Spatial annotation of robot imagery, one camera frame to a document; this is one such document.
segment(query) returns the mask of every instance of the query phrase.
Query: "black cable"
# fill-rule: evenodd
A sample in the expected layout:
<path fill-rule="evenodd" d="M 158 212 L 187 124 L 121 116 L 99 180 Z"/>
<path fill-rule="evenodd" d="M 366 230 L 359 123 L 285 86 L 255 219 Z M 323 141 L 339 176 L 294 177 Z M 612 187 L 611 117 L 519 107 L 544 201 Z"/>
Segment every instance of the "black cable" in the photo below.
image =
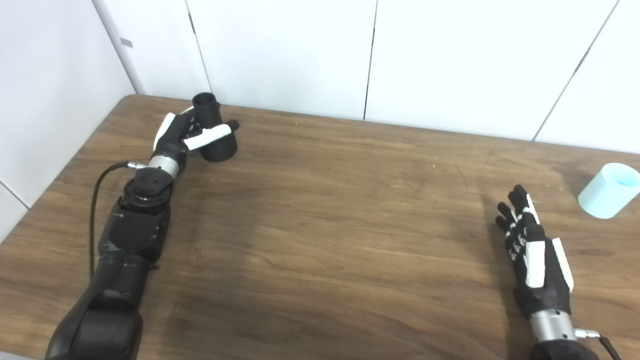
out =
<path fill-rule="evenodd" d="M 622 360 L 620 359 L 620 355 L 618 355 L 618 352 L 616 351 L 616 349 L 613 348 L 613 345 L 611 345 L 611 342 L 609 341 L 609 339 L 605 338 L 604 336 L 600 336 L 598 339 L 600 340 L 600 343 L 602 344 L 602 346 L 604 346 L 604 348 L 607 349 L 607 352 L 609 353 L 609 355 L 611 355 L 611 358 L 613 360 Z"/>
<path fill-rule="evenodd" d="M 95 182 L 95 187 L 93 188 L 93 196 L 91 197 L 91 208 L 89 210 L 89 280 L 93 277 L 93 270 L 95 268 L 95 251 L 94 251 L 94 231 L 95 231 L 95 203 L 98 201 L 98 191 L 100 190 L 100 184 L 105 176 L 108 173 L 116 170 L 117 168 L 128 167 L 129 162 L 123 161 L 121 163 L 115 163 L 108 167 L 105 171 L 100 174 L 98 177 L 98 181 Z"/>

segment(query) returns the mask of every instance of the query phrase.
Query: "white wall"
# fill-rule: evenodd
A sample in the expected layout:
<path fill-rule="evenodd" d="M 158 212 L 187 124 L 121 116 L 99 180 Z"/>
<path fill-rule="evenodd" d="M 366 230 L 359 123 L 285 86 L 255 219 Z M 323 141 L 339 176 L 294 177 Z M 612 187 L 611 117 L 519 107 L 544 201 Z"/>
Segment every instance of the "white wall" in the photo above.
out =
<path fill-rule="evenodd" d="M 379 0 L 366 120 L 531 140 L 615 0 Z"/>
<path fill-rule="evenodd" d="M 27 207 L 0 184 L 0 243 L 26 213 Z"/>
<path fill-rule="evenodd" d="M 363 119 L 375 0 L 188 0 L 225 104 Z"/>
<path fill-rule="evenodd" d="M 536 141 L 640 153 L 639 19 L 620 0 Z"/>
<path fill-rule="evenodd" d="M 211 91 L 184 0 L 94 3 L 139 94 L 191 99 Z"/>
<path fill-rule="evenodd" d="M 133 90 L 90 1 L 2 0 L 0 13 L 0 181 L 31 206 Z M 15 223 L 23 210 L 6 205 Z"/>

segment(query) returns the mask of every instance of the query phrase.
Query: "white finger segment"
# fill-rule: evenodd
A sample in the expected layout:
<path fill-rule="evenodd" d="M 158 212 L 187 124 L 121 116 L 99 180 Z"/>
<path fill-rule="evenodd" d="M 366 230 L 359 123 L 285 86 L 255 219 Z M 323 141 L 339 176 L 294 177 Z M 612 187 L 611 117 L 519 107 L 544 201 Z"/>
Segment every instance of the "white finger segment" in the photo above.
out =
<path fill-rule="evenodd" d="M 524 254 L 524 264 L 527 267 L 527 286 L 541 288 L 545 284 L 545 242 L 527 242 Z"/>
<path fill-rule="evenodd" d="M 564 281 L 566 282 L 567 286 L 569 286 L 569 292 L 571 292 L 573 291 L 573 274 L 571 274 L 569 262 L 566 260 L 566 254 L 564 253 L 562 241 L 560 241 L 560 238 L 555 238 L 551 240 L 551 243 L 553 244 L 554 250 L 556 251 L 556 257 L 558 258 L 558 263 L 560 264 L 560 270 L 562 270 Z"/>

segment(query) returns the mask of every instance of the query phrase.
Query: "black cylindrical object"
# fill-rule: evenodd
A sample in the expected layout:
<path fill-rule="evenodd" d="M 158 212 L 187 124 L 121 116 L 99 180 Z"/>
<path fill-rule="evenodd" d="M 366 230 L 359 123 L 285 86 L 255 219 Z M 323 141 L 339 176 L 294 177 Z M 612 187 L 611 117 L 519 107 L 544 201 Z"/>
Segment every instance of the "black cylindrical object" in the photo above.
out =
<path fill-rule="evenodd" d="M 202 92 L 193 97 L 193 111 L 196 121 L 204 129 L 210 129 L 222 124 L 220 104 L 216 96 L 210 92 Z M 238 150 L 236 134 L 220 138 L 209 145 L 200 148 L 200 154 L 204 160 L 219 163 L 230 159 Z"/>

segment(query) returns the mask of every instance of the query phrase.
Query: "silver cylindrical joint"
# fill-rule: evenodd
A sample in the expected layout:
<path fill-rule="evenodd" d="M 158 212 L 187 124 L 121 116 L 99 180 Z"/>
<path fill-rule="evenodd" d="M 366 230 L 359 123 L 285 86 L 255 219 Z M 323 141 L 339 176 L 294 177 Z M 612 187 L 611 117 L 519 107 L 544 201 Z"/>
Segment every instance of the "silver cylindrical joint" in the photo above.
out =
<path fill-rule="evenodd" d="M 531 328 L 536 341 L 577 340 L 571 317 L 564 311 L 549 309 L 533 313 Z"/>
<path fill-rule="evenodd" d="M 163 155 L 157 155 L 151 158 L 147 167 L 159 168 L 171 175 L 174 179 L 178 176 L 178 172 L 180 172 L 180 165 L 178 165 L 177 161 Z"/>

